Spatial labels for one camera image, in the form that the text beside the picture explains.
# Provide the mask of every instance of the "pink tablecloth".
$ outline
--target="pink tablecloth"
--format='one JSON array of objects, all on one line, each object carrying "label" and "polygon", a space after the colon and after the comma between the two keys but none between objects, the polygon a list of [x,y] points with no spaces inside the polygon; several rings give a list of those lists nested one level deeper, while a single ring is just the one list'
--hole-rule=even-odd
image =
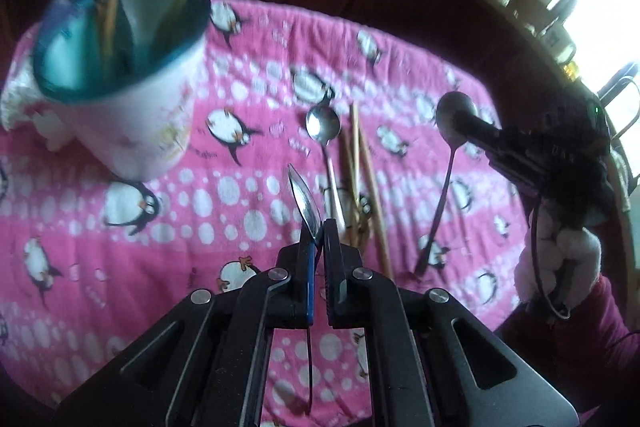
[{"label": "pink tablecloth", "polygon": [[[360,104],[398,284],[443,286],[491,328],[516,304],[512,272],[526,222],[510,184],[472,146],[458,152],[431,266],[422,281],[411,275],[449,155],[434,126],[435,104],[459,89],[495,120],[478,81],[340,19],[247,0],[212,2],[215,25],[193,86],[191,146],[166,176],[118,182],[77,143],[48,152],[30,124],[0,135],[0,321],[8,325],[0,360],[50,405],[192,288],[236,289],[298,239],[286,165],[296,166],[321,203],[321,150],[302,125],[322,99],[331,100],[347,132],[350,102]],[[28,74],[32,39],[33,31],[18,45],[9,81]],[[338,163],[338,143],[330,149]],[[364,262],[376,267],[372,241]],[[312,375],[305,334],[277,331],[265,422],[334,426],[370,414],[362,332],[328,327],[322,277],[316,283]],[[305,417],[310,379],[315,400]]]}]

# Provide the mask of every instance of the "hand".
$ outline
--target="hand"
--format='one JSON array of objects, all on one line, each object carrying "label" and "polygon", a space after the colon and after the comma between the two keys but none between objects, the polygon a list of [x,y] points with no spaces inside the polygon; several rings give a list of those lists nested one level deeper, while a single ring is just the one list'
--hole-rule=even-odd
[{"label": "hand", "polygon": [[[556,287],[556,271],[562,261],[575,261],[576,266],[564,304],[571,310],[584,301],[600,275],[600,241],[587,229],[560,229],[546,211],[544,203],[538,215],[538,259],[542,287],[548,295]],[[514,270],[514,281],[521,302],[538,293],[531,257],[531,230],[525,236],[525,247]]]}]

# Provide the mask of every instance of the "spoon handle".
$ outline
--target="spoon handle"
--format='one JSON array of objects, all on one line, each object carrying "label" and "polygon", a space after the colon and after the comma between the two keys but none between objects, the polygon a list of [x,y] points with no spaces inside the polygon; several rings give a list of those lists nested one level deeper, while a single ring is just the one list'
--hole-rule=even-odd
[{"label": "spoon handle", "polygon": [[342,213],[342,205],[338,198],[338,187],[335,182],[334,162],[331,160],[331,156],[326,149],[324,152],[324,161],[326,162],[326,170],[329,173],[329,188],[331,190],[331,214],[336,220],[338,226],[338,235],[342,237],[347,231],[347,225],[344,222],[344,214]]}]

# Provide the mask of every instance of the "screw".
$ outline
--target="screw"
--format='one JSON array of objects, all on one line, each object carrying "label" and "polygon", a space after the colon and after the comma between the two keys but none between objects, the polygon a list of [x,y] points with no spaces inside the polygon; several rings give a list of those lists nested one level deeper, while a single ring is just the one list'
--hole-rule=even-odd
[{"label": "screw", "polygon": [[373,277],[373,272],[369,268],[358,266],[353,270],[352,275],[360,281],[368,281]]},{"label": "screw", "polygon": [[449,300],[449,294],[446,290],[442,288],[434,288],[433,290],[429,290],[429,298],[433,302],[437,302],[438,304],[443,304]]},{"label": "screw", "polygon": [[206,304],[211,300],[211,292],[204,288],[194,291],[191,294],[191,302],[194,304]]},{"label": "screw", "polygon": [[272,281],[284,281],[289,276],[289,272],[284,268],[271,268],[269,270],[269,279]]}]

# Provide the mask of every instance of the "gloved hand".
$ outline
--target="gloved hand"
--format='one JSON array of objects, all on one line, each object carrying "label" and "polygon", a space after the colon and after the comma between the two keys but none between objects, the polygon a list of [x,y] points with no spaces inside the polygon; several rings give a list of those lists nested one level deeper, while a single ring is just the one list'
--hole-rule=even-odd
[{"label": "gloved hand", "polygon": [[[600,275],[600,241],[587,229],[560,229],[545,210],[544,203],[538,215],[538,259],[540,279],[548,295],[556,287],[555,272],[568,259],[576,266],[564,304],[571,310],[584,301]],[[531,230],[525,236],[525,247],[514,271],[516,291],[521,302],[529,301],[538,293],[531,257]]]}]

